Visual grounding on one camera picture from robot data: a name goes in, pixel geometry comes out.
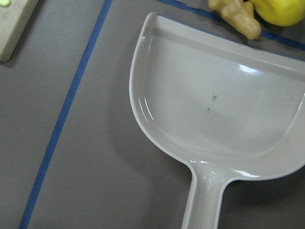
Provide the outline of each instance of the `ginger root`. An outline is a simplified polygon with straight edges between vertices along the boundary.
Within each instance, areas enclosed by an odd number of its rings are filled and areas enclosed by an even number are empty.
[[[221,17],[248,39],[256,39],[261,34],[261,26],[254,19],[254,5],[243,0],[209,0],[210,9],[220,13]]]

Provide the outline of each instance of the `white dustpan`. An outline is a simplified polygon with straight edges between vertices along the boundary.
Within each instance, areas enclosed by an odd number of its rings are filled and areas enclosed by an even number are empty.
[[[305,164],[305,64],[148,15],[134,53],[135,118],[193,180],[183,229],[216,229],[233,180]]]

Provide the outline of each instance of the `gray floor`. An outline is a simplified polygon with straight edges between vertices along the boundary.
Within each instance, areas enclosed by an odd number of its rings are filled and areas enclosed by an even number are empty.
[[[40,1],[8,63],[0,65],[0,229],[18,228],[70,83],[104,1]],[[184,0],[208,11],[203,0]],[[305,61],[274,40],[247,41],[223,23],[155,0],[113,0],[36,203],[30,229],[178,229],[189,169],[139,129],[128,82],[145,17],[193,27]],[[264,30],[305,43],[305,22]],[[271,181],[236,181],[219,229],[303,229],[305,168]]]

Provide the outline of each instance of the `blue line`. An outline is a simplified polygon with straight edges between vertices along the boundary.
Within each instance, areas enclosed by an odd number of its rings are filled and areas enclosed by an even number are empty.
[[[196,9],[196,8],[193,8],[193,7],[189,7],[183,2],[179,2],[179,1],[176,1],[176,0],[157,0],[157,1],[162,2],[164,4],[167,4],[167,5],[171,5],[171,6],[176,7],[176,8],[180,8],[182,10],[192,12],[194,14],[209,18],[209,19],[214,20],[214,21],[226,23],[217,14],[214,14],[214,13],[202,10],[202,9]],[[293,40],[288,39],[288,38],[284,38],[279,34],[275,34],[275,33],[269,32],[269,31],[262,30],[261,37],[264,37],[264,38],[276,41],[278,43],[285,44],[287,46],[305,51],[305,44],[304,43],[293,41]]]
[[[58,116],[57,122],[55,124],[54,130],[52,132],[52,136],[50,138],[49,144],[47,146],[46,152],[44,154],[44,157],[41,162],[41,166],[39,168],[38,174],[36,176],[32,191],[30,193],[30,197],[28,199],[28,203],[25,207],[19,229],[26,229],[28,228],[32,213],[34,211],[34,207],[41,189],[41,186],[43,184],[44,178],[46,176],[48,167],[50,165],[55,147],[57,145],[57,142],[59,140],[59,137],[61,135],[61,131],[63,129],[63,126],[65,124],[67,115],[69,113],[69,110],[71,108],[72,102],[74,100],[76,91],[78,89],[78,86],[81,82],[82,76],[85,72],[86,66],[88,64],[88,61],[90,59],[90,56],[92,54],[93,48],[95,46],[95,43],[97,41],[97,38],[100,34],[100,31],[102,29],[102,26],[104,24],[104,21],[106,19],[107,13],[109,11],[109,8],[111,6],[112,0],[105,0],[102,10],[100,12],[100,15],[95,23],[94,29],[92,31],[92,34],[90,36],[90,39],[88,41],[87,48],[85,52],[83,53],[81,57],[81,61],[78,65],[78,68],[76,70],[76,73],[74,75],[73,81],[70,85],[69,91],[67,93],[67,96],[65,98],[65,101],[62,105],[61,112]]]

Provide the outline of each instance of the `yellow fruit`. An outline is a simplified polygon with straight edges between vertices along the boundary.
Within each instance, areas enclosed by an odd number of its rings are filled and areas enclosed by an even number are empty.
[[[305,18],[305,0],[249,0],[267,22],[291,26]]]

